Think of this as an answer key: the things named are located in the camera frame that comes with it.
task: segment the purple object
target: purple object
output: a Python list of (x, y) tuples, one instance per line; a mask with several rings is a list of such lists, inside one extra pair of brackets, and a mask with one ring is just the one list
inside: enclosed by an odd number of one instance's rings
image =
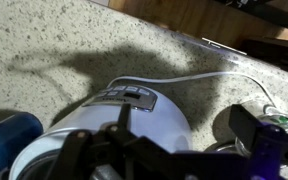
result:
[(0, 122), (0, 171), (11, 167), (17, 155), (42, 133), (42, 124), (30, 113), (18, 113)]

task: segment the granite countertop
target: granite countertop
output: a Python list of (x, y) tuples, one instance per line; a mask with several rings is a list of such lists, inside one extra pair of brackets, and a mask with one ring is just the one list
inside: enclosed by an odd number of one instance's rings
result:
[[(213, 71), (256, 77), (288, 112), (288, 73), (263, 62), (86, 0), (0, 0), (0, 115), (27, 111), (47, 129), (115, 77)], [(267, 101), (253, 81), (240, 76), (142, 85), (165, 94), (183, 111), (196, 150), (225, 140), (230, 105)]]

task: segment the white power cord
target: white power cord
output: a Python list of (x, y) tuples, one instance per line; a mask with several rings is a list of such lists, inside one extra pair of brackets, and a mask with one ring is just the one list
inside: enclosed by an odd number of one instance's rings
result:
[(189, 81), (189, 80), (195, 80), (195, 79), (202, 79), (207, 77), (213, 77), (213, 76), (224, 76), (224, 75), (239, 75), (247, 77), (251, 80), (253, 80), (255, 83), (257, 83), (261, 89), (264, 91), (268, 99), (272, 102), (272, 105), (276, 107), (275, 102), (272, 98), (272, 95), (270, 92), (265, 88), (265, 86), (258, 81), (257, 79), (243, 73), (239, 72), (211, 72), (211, 73), (205, 73), (205, 74), (197, 74), (193, 76), (184, 76), (179, 78), (172, 78), (172, 79), (148, 79), (148, 78), (141, 78), (141, 77), (134, 77), (134, 76), (121, 76), (118, 78), (113, 79), (107, 86), (107, 88), (111, 87), (112, 84), (115, 81), (118, 80), (133, 80), (133, 81), (141, 81), (141, 82), (147, 82), (147, 83), (158, 83), (158, 84), (165, 84), (165, 83), (175, 83), (175, 82), (182, 82), (182, 81)]

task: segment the button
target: button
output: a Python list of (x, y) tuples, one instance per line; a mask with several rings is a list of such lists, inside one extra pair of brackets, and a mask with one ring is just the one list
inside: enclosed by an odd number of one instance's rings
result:
[(106, 92), (104, 93), (99, 93), (98, 95), (96, 95), (96, 97), (102, 97), (102, 96), (105, 96), (106, 95)]
[(107, 95), (108, 96), (115, 96), (118, 92), (117, 91), (112, 91), (112, 92), (109, 92)]
[(141, 93), (141, 94), (144, 94), (146, 96), (150, 95), (150, 92), (145, 91), (144, 89), (140, 89), (138, 92)]
[(126, 91), (133, 91), (133, 92), (136, 92), (137, 91), (137, 87), (133, 87), (133, 86), (129, 86), (126, 88)]
[(101, 92), (108, 92), (108, 91), (111, 91), (111, 90), (113, 90), (113, 88), (104, 89)]
[(123, 91), (123, 90), (125, 89), (125, 87), (126, 87), (126, 86), (116, 86), (116, 87), (114, 88), (114, 90), (116, 90), (116, 91)]

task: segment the white appliance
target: white appliance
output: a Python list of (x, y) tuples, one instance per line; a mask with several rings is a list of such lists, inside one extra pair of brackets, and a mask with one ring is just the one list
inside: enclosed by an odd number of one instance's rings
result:
[(133, 134), (148, 137), (168, 152), (191, 150), (190, 127), (171, 100), (147, 87), (116, 86), (99, 92), (26, 147), (13, 163), (9, 178), (21, 179), (42, 161), (50, 161), (48, 157), (56, 154), (71, 131), (96, 133), (115, 123), (123, 103), (132, 105), (128, 129)]

